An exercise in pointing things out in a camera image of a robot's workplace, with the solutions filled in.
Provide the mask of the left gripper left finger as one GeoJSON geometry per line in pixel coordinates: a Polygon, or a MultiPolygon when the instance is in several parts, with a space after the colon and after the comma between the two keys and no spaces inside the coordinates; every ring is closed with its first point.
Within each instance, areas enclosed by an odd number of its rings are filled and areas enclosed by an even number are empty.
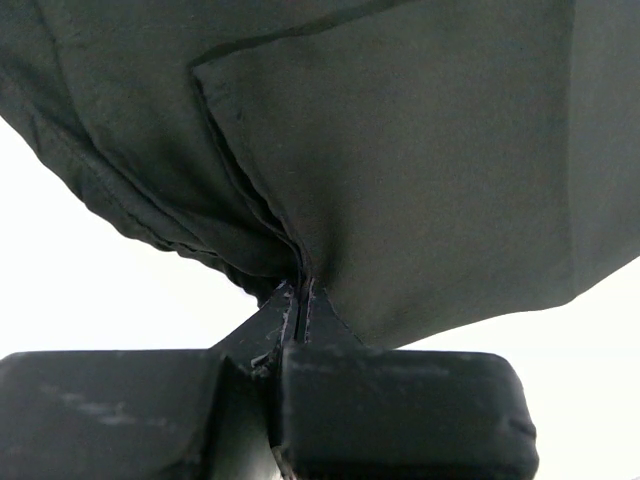
{"type": "Polygon", "coordinates": [[[280,478],[264,387],[295,307],[282,284],[208,349],[4,358],[2,477],[280,478]]]}

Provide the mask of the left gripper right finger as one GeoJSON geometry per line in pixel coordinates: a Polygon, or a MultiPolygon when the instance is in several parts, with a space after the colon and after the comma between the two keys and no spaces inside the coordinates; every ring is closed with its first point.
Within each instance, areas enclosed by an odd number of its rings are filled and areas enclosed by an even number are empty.
{"type": "Polygon", "coordinates": [[[367,347],[323,290],[298,296],[277,380],[277,458],[292,479],[531,479],[536,429],[489,353],[367,347]]]}

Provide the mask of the black long sleeve shirt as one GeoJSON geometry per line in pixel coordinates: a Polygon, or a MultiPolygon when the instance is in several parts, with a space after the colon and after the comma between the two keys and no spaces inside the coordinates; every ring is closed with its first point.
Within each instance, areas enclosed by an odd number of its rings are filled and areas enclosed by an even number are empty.
{"type": "Polygon", "coordinates": [[[639,254],[635,1],[5,1],[1,114],[122,235],[373,345],[639,254]]]}

